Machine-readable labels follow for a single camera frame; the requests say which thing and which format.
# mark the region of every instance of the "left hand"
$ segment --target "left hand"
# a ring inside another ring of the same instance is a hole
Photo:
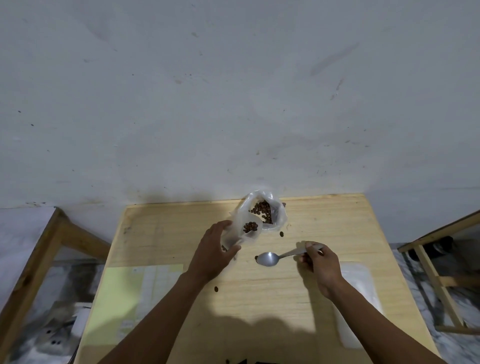
[[[218,276],[241,249],[240,245],[234,245],[228,251],[223,252],[220,246],[222,231],[231,223],[230,220],[224,220],[213,224],[198,244],[187,273],[195,279],[199,279],[202,284],[206,284]]]

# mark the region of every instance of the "right hand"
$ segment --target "right hand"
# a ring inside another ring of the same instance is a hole
[[[331,299],[333,290],[345,280],[340,270],[338,256],[328,246],[320,251],[312,246],[315,242],[306,242],[307,253],[300,256],[300,261],[315,274],[318,289],[326,298]]]

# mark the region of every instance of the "white wall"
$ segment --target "white wall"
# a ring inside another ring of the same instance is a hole
[[[0,207],[366,192],[390,242],[480,206],[480,2],[0,4]]]

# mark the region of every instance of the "wooden frame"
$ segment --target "wooden frame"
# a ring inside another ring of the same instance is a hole
[[[433,286],[435,294],[445,307],[445,311],[450,316],[453,326],[435,326],[437,331],[452,332],[457,334],[479,335],[480,328],[470,328],[467,326],[462,316],[460,315],[455,301],[448,292],[446,287],[478,287],[480,286],[480,276],[439,276],[437,270],[428,257],[424,244],[434,242],[445,236],[453,235],[464,229],[470,228],[474,225],[480,224],[480,210],[465,216],[451,224],[445,225],[435,231],[422,236],[421,238],[401,246],[398,251],[401,253],[414,249],[419,257],[420,263],[427,274],[430,283]]]
[[[59,208],[43,230],[0,313],[0,363],[5,361],[55,255],[61,246],[105,261],[110,244],[73,224]]]

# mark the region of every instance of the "wooden table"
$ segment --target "wooden table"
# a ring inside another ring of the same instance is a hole
[[[344,349],[331,303],[310,274],[291,258],[276,267],[256,264],[255,255],[282,253],[302,240],[328,244],[341,261],[366,265],[385,315],[438,355],[438,351],[362,194],[285,198],[288,224],[244,245],[238,259],[197,298],[169,363],[370,363],[363,350]],[[205,230],[229,217],[238,200],[128,206],[107,260],[109,267],[183,263],[184,271]],[[106,289],[103,281],[99,292]],[[98,362],[111,345],[80,344],[77,363]]]
[[[61,209],[52,208],[50,214],[50,218],[46,220],[48,221],[46,226],[43,225],[43,232],[40,228],[40,238],[38,241],[32,242],[34,248],[30,250],[30,255],[26,255],[24,265],[19,270],[22,273],[0,312],[0,363],[4,362],[17,338],[24,317],[61,246],[75,249],[102,261],[108,257],[110,244],[73,224]],[[15,223],[21,225],[22,223],[28,224],[29,221],[16,221]]]

